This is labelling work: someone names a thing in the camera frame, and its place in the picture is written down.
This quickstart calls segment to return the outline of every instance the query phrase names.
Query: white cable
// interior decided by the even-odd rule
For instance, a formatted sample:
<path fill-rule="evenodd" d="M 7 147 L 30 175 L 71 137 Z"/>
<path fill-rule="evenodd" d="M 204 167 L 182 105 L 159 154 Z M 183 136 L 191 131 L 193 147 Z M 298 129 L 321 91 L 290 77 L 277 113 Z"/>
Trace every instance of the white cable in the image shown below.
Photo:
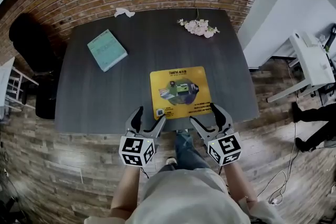
<path fill-rule="evenodd" d="M 287 65 L 287 69 L 288 69 L 288 74 L 289 74 L 289 77 L 290 77 L 290 80 L 292 82 L 292 84 L 294 85 L 293 83 L 293 79 L 292 79 L 292 76 L 290 75 L 290 71 L 289 71 L 289 67 Z M 295 97 L 296 97 L 296 102 L 298 101 L 298 96 L 295 92 Z M 280 173 L 283 173 L 284 176 L 285 176 L 285 181 L 283 183 L 283 185 L 278 188 L 275 192 L 273 192 L 269 197 L 268 197 L 268 203 L 269 204 L 274 204 L 274 205 L 279 205 L 282 203 L 282 201 L 284 200 L 284 193 L 286 191 L 286 187 L 287 187 L 287 182 L 289 180 L 289 177 L 290 177 L 290 172 L 291 172 L 291 168 L 292 168 L 292 164 L 293 164 L 293 161 L 292 161 L 292 155 L 293 155 L 293 152 L 294 152 L 294 148 L 295 148 L 295 139 L 296 139 L 296 123 L 294 123 L 294 143 L 293 143 L 293 147 L 292 147 L 292 151 L 290 153 L 290 157 L 289 157 L 289 164 L 288 164 L 288 169 L 287 169 L 287 174 L 283 171 L 283 170 L 280 170 L 271 180 L 270 182 L 267 183 L 266 187 L 262 190 L 261 193 L 258 194 L 258 197 L 267 189 L 267 187 L 272 183 L 272 181 L 280 174 Z M 275 198 L 272 198 L 272 196 L 276 193 L 280 191 L 280 194 L 278 196 L 276 196 Z M 281 201 L 280 202 L 276 202 L 278 197 L 281 197 Z"/>

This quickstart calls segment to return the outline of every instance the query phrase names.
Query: qr code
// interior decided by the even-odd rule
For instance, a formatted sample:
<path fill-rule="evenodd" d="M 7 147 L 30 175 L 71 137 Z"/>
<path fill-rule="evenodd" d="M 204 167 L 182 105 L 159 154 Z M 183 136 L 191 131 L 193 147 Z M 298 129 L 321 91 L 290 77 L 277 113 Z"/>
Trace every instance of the qr code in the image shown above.
<path fill-rule="evenodd" d="M 157 109 L 156 110 L 156 116 L 162 116 L 164 114 L 164 110 L 163 109 Z"/>

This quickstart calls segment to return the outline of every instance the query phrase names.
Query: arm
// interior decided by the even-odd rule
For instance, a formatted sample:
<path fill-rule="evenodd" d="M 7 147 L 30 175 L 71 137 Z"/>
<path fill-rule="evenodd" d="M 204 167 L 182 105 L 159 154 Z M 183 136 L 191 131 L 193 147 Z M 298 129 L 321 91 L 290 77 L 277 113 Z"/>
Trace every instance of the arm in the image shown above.
<path fill-rule="evenodd" d="M 257 194 L 238 162 L 225 165 L 224 171 L 232 199 L 238 203 L 246 197 L 247 206 L 251 209 L 258 201 Z"/>
<path fill-rule="evenodd" d="M 140 168 L 126 166 L 111 204 L 111 217 L 127 220 L 136 209 L 138 201 Z"/>

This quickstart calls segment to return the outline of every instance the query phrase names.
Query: pink flowers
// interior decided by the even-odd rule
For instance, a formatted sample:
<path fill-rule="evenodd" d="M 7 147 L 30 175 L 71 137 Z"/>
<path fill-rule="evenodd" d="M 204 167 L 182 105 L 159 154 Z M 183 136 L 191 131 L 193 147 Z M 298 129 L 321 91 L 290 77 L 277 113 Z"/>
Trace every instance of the pink flowers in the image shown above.
<path fill-rule="evenodd" d="M 212 28 L 209 26 L 208 20 L 191 20 L 188 22 L 180 19 L 177 21 L 178 24 L 184 26 L 191 34 L 195 34 L 198 36 L 205 36 L 206 38 L 212 37 L 215 33 L 219 33 L 217 27 Z"/>

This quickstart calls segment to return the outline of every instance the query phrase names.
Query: chair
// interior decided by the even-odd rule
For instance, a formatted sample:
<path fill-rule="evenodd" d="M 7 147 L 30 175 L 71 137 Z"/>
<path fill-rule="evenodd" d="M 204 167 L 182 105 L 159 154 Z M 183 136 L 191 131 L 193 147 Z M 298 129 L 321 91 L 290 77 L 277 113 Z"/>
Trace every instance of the chair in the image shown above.
<path fill-rule="evenodd" d="M 36 94 L 36 115 L 54 119 L 61 63 L 52 51 L 46 33 L 29 14 L 22 13 L 12 23 L 9 38 L 33 70 L 34 80 L 39 83 L 37 89 L 32 88 L 29 82 L 23 85 L 23 102 L 28 94 Z"/>

